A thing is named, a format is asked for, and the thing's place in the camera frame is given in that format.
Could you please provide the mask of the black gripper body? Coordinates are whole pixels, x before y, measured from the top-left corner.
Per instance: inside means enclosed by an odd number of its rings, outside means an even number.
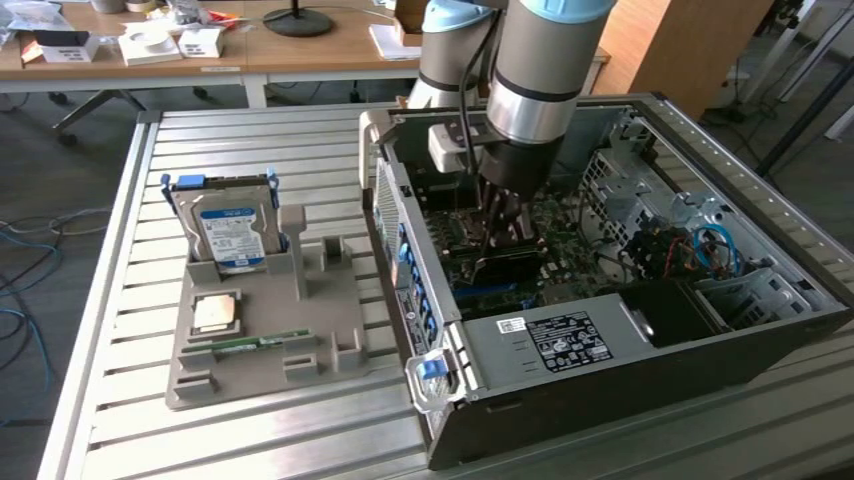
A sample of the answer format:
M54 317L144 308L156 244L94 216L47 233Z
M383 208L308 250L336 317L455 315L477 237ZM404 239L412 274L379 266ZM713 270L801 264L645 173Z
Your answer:
M531 201L547 181L561 147L562 138L542 144L510 140L489 143L479 174L491 185L518 195L522 201Z

